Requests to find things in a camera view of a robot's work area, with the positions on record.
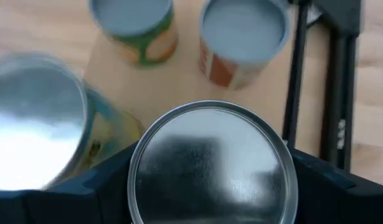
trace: green can label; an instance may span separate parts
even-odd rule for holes
[[[114,35],[120,54],[130,64],[150,66],[165,62],[177,47],[173,10],[152,30],[137,36]]]

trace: silver lid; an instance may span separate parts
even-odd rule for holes
[[[198,101],[155,122],[128,177],[133,223],[293,223],[291,155],[263,119],[238,105]]]
[[[86,117],[82,82],[58,59],[0,60],[0,190],[44,189],[73,164]]]
[[[232,62],[271,60],[287,43],[290,25],[279,0],[210,0],[202,11],[200,33],[208,48]]]
[[[143,35],[172,9],[173,0],[90,0],[94,19],[109,34]]]

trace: can rim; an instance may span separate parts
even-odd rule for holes
[[[118,32],[117,30],[110,30],[110,29],[107,29],[106,27],[103,27],[103,24],[101,23],[102,20],[101,20],[100,16],[98,16],[98,14],[97,14],[97,6],[96,6],[97,1],[101,1],[101,0],[89,0],[89,4],[88,4],[89,10],[90,10],[92,17],[93,17],[93,20],[95,21],[95,23],[97,23],[97,26],[100,27],[101,30],[107,31],[109,35],[123,35],[123,36],[143,35],[143,34],[148,33],[149,31],[153,30],[167,16],[168,12],[170,12],[170,10],[172,9],[172,6],[173,6],[173,0],[168,0],[168,5],[166,6],[166,10],[165,10],[165,12],[166,12],[165,15],[160,20],[158,20],[157,22],[155,22],[153,25],[151,25],[149,27],[146,27],[144,29],[139,29],[135,32]]]
[[[44,63],[46,67],[51,67],[52,69],[60,70],[62,75],[65,75],[69,79],[73,80],[79,90],[80,97],[82,99],[83,107],[83,117],[84,122],[82,124],[82,135],[80,136],[77,144],[77,148],[74,151],[73,156],[70,158],[69,162],[65,165],[65,167],[54,177],[50,182],[46,183],[41,190],[45,190],[50,186],[56,184],[57,182],[63,180],[66,176],[68,176],[77,166],[78,161],[82,158],[85,148],[81,148],[81,142],[87,137],[86,130],[89,128],[89,117],[90,114],[90,105],[87,101],[87,94],[85,91],[85,83],[83,80],[78,77],[72,69],[64,63],[58,57],[54,57],[52,55],[46,54],[44,52],[20,52],[15,54],[8,54],[4,57],[0,58],[0,67],[5,66],[10,63],[15,63],[21,60],[38,60],[41,63]]]
[[[251,123],[258,126],[262,130],[262,132],[264,133],[264,135],[266,135],[267,139],[271,142],[273,148],[278,154],[278,157],[280,158],[280,164],[282,166],[285,176],[286,197],[280,224],[293,223],[295,221],[296,210],[298,208],[298,181],[291,153],[289,152],[284,141],[263,118],[259,117],[253,111],[250,111],[235,103],[219,100],[201,100],[178,106],[170,110],[166,114],[162,115],[143,134],[131,157],[128,173],[128,207],[133,223],[144,223],[137,206],[135,185],[137,169],[146,146],[148,145],[151,138],[155,135],[155,133],[159,131],[170,120],[174,119],[180,114],[187,113],[188,111],[192,110],[198,110],[201,108],[220,108],[229,110],[233,113],[237,113],[238,115],[243,116],[245,119],[249,120]]]
[[[286,6],[285,5],[282,5],[279,2],[274,1],[274,0],[269,0],[268,2],[272,3],[278,10],[280,10],[282,18],[283,18],[283,21],[284,21],[284,33],[283,33],[283,37],[281,38],[280,43],[277,45],[277,48],[275,50],[273,50],[270,54],[264,55],[264,57],[251,58],[249,60],[240,60],[238,58],[220,55],[218,53],[220,51],[217,51],[217,49],[215,49],[212,46],[208,45],[208,43],[206,42],[206,35],[205,35],[204,29],[203,29],[203,27],[204,27],[203,26],[204,25],[204,20],[205,20],[205,16],[207,14],[208,8],[209,8],[209,6],[214,1],[220,1],[220,0],[207,0],[207,2],[204,5],[204,8],[203,8],[203,10],[201,12],[201,16],[200,16],[200,19],[199,19],[199,33],[200,33],[202,39],[204,40],[204,42],[207,44],[208,49],[213,51],[213,53],[217,54],[220,58],[222,58],[224,60],[229,60],[229,61],[232,61],[232,62],[235,62],[235,63],[239,63],[239,64],[254,65],[256,63],[269,62],[271,59],[274,58],[274,56],[277,53],[279,53],[284,48],[285,44],[288,41],[288,36],[290,34],[290,18],[289,18],[289,13],[286,10]]]

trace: black metal frame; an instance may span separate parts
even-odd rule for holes
[[[350,171],[354,105],[356,39],[360,33],[361,0],[294,1],[299,7],[298,23],[290,70],[283,139],[295,146],[296,125],[308,24],[308,7],[314,4],[330,31],[330,53],[326,81],[320,158]]]

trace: can label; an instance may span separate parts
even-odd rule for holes
[[[143,128],[131,114],[116,110],[100,94],[88,90],[88,103],[93,111],[85,154],[78,163],[73,175],[96,166],[136,142]]]
[[[177,29],[171,9],[149,32],[137,36],[112,36],[119,53],[133,65],[149,66],[165,62],[177,48]]]
[[[200,38],[199,68],[201,72],[217,85],[230,89],[240,88],[250,83],[262,70],[263,65],[239,65],[220,58],[209,50]]]

